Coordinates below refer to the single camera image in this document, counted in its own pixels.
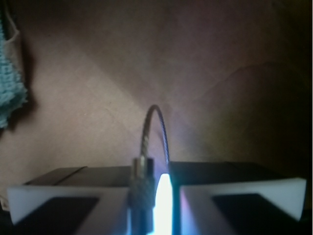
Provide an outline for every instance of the teal knitted fabric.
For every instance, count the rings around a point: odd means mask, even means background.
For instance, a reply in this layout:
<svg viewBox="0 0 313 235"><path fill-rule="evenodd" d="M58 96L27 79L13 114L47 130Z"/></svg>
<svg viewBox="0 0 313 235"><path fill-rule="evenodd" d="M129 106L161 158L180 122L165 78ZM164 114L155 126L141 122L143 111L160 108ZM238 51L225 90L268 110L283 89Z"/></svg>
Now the teal knitted fabric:
<svg viewBox="0 0 313 235"><path fill-rule="evenodd" d="M7 127L8 118L15 109L26 102L27 93L20 73L4 56L4 42L5 36L0 16L0 128Z"/></svg>

